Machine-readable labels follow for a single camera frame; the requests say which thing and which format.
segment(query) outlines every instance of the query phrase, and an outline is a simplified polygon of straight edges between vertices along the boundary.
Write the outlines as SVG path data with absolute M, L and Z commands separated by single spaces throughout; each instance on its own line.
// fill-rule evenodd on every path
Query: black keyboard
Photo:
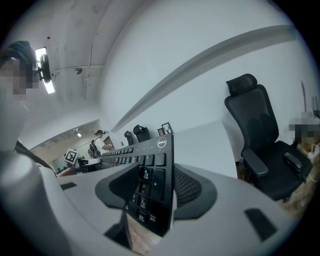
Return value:
M 159 236 L 170 229 L 174 189 L 172 134 L 104 153 L 104 168 L 139 163 L 139 186 L 125 211 Z

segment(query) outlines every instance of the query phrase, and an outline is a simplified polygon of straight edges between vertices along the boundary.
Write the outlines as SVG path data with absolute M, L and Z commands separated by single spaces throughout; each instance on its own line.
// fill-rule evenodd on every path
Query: desk surface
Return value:
M 174 134 L 174 162 L 238 178 L 223 123 L 207 123 Z

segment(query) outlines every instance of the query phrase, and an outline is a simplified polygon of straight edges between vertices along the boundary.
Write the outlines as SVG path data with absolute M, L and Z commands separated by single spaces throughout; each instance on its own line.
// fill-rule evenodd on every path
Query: office chair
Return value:
M 312 169 L 300 151 L 277 141 L 279 130 L 265 87 L 252 74 L 227 81 L 230 96 L 224 100 L 243 138 L 244 166 L 254 186 L 277 201 L 287 201 Z

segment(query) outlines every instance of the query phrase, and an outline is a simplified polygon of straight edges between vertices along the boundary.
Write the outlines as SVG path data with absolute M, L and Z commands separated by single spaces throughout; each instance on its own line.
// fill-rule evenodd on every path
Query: chair backrest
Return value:
M 251 74 L 226 83 L 231 95 L 224 100 L 224 104 L 241 129 L 243 150 L 257 152 L 273 144 L 279 130 L 266 88 L 257 84 Z

